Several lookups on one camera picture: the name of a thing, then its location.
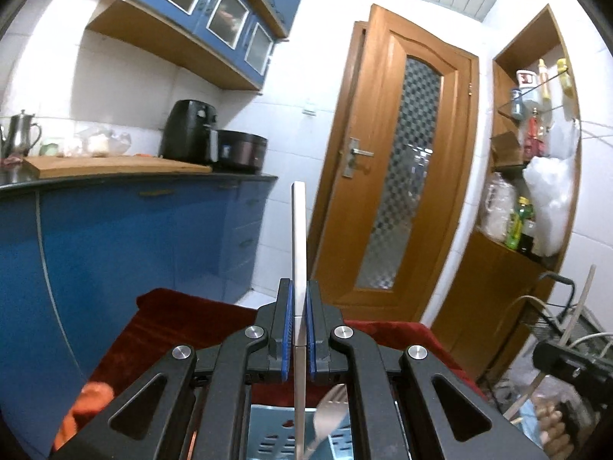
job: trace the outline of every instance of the metal pitcher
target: metal pitcher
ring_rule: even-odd
[[[30,149],[41,139],[42,128],[37,122],[32,122],[34,114],[26,114],[22,110],[10,118],[8,133],[2,133],[2,158],[11,155],[27,156]],[[30,129],[36,126],[39,129],[38,136],[34,141],[30,138]]]

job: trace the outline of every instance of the orange cloth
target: orange cloth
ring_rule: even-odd
[[[104,382],[87,382],[81,389],[81,394],[75,404],[64,417],[62,425],[53,442],[54,450],[59,450],[79,430],[77,420],[83,417],[96,415],[111,403],[114,398],[113,389]]]

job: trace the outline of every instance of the white plastic bag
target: white plastic bag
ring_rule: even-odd
[[[77,133],[82,140],[82,156],[90,158],[120,156],[132,144],[129,133],[116,134],[107,126],[94,126]]]
[[[574,156],[568,159],[532,158],[523,170],[536,214],[539,255],[560,252],[572,201]]]
[[[500,173],[494,173],[482,200],[480,230],[492,240],[503,242],[515,202],[514,186],[506,182]]]

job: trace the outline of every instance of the cardboard box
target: cardboard box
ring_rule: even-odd
[[[523,147],[517,135],[507,131],[491,138],[492,152],[496,166],[517,166],[523,164]]]

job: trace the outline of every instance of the yellow bottle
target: yellow bottle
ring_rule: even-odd
[[[566,65],[566,59],[560,59],[558,61],[558,74],[560,75],[560,84],[562,85],[562,90],[569,97],[574,96],[572,91],[572,79],[568,74],[568,66]]]
[[[541,95],[543,97],[543,101],[551,101],[551,93],[549,91],[549,71],[547,71],[547,66],[545,65],[545,61],[540,59],[538,61],[538,75],[541,80]]]

